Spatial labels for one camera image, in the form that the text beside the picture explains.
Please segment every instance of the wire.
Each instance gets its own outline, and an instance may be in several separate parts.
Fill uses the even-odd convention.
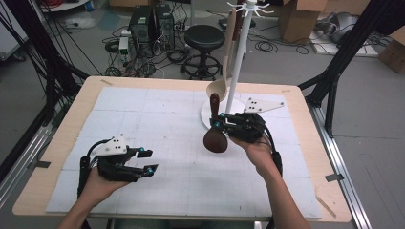
[[[209,13],[211,13],[211,14],[214,14],[214,15],[221,16],[221,17],[224,18],[224,19],[227,19],[227,17],[223,16],[222,14],[219,14],[219,13],[216,13],[216,12],[213,12],[213,11],[210,11],[210,10],[207,10],[207,12],[209,12]]]

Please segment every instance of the metal bar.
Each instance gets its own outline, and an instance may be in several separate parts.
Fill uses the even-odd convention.
[[[331,138],[325,129],[325,116],[322,108],[314,108],[309,106],[309,111],[312,114],[315,124],[318,128],[319,135],[321,136],[325,149],[327,150],[328,157],[334,172],[337,175],[342,175],[343,179],[339,181],[340,188],[345,195],[346,202],[352,212],[354,222],[359,229],[371,229],[369,219],[363,208],[358,194],[355,191],[349,171],[346,168],[345,162],[337,147],[336,141]]]
[[[60,112],[61,107],[56,105],[56,112]],[[37,154],[43,150],[49,136],[52,133],[53,124],[49,122],[46,126],[41,126],[33,135],[32,140],[22,152],[18,160],[13,164],[3,181],[0,183],[0,209],[6,203],[12,190],[15,188],[21,177],[28,170],[28,166],[35,159]]]

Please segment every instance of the concrete floor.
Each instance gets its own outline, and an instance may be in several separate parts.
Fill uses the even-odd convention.
[[[83,9],[67,10],[57,15],[65,18]],[[105,6],[90,13],[96,26],[72,34],[75,42],[104,72],[108,67],[108,53],[103,38],[128,24],[129,14],[112,12]],[[219,16],[197,18],[198,23],[217,25]],[[255,18],[260,30],[275,25],[275,20]],[[278,30],[257,31],[263,36],[278,37]],[[98,74],[80,51],[63,35],[75,65],[89,74]],[[247,56],[243,62],[240,81],[264,84],[298,85],[321,73],[332,56],[313,52],[300,54],[293,47],[278,45],[278,52],[260,52],[256,42],[247,42]],[[376,47],[378,52],[383,48]],[[219,49],[212,53],[221,56]],[[168,64],[165,60],[158,64]],[[31,124],[45,104],[44,93],[30,61],[0,62],[0,161],[3,161],[17,140]],[[187,79],[178,65],[157,71],[152,78]],[[336,98],[333,133],[352,177],[357,194],[363,203],[373,228],[405,227],[405,181],[401,178],[405,164],[405,77],[397,74],[376,58],[355,57],[344,71]],[[0,210],[2,228],[55,227],[60,218],[15,216],[11,208],[30,177],[27,170],[8,201]],[[94,228],[102,228],[106,219],[92,219]],[[312,223],[313,228],[355,228],[353,222]]]

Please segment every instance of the metal frame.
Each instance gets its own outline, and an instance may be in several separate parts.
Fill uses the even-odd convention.
[[[314,86],[312,92],[306,96],[308,103],[320,107],[322,100],[328,95],[328,106],[325,119],[325,128],[329,137],[332,134],[334,104],[336,99],[337,84],[343,71],[351,63],[358,50],[363,46],[369,35],[376,28],[381,19],[384,19],[392,3],[403,0],[373,0],[364,9],[360,18],[352,28],[347,39],[342,43],[327,68],[314,78],[298,85],[301,90]]]
[[[58,114],[61,107],[57,105],[55,107],[55,112]],[[50,135],[53,133],[53,122],[50,121],[48,125],[43,125],[39,127],[32,140],[27,145],[25,150],[22,152],[18,160],[13,164],[10,171],[4,177],[3,181],[0,183],[0,209],[6,203],[11,192],[14,190],[15,186],[19,183],[21,177],[27,172],[32,161],[35,159],[40,151],[44,150]]]
[[[338,182],[343,194],[345,195],[346,202],[351,209],[352,217],[357,225],[357,228],[371,229],[372,226],[370,225],[369,218],[367,217],[360,198],[355,191],[352,179],[340,154],[339,148],[337,147],[336,141],[334,138],[329,136],[327,129],[324,127],[325,115],[322,108],[309,106],[309,111],[312,114],[312,118],[318,128],[319,135],[323,140],[334,172],[343,177],[343,179],[339,180]]]

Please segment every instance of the electronic equipment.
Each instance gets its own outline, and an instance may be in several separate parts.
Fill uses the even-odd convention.
[[[137,56],[153,57],[153,45],[158,37],[151,6],[135,6],[128,31],[132,34]]]
[[[175,49],[174,18],[171,9],[167,4],[155,6],[155,14],[158,26],[160,44],[165,50]]]
[[[131,47],[129,46],[129,37],[120,37],[119,38],[119,56],[122,63],[127,64],[131,62],[132,52]]]
[[[333,12],[328,17],[318,20],[314,30],[323,32],[332,42],[339,44],[341,38],[346,37],[345,34],[352,30],[356,22],[357,17],[348,12]]]

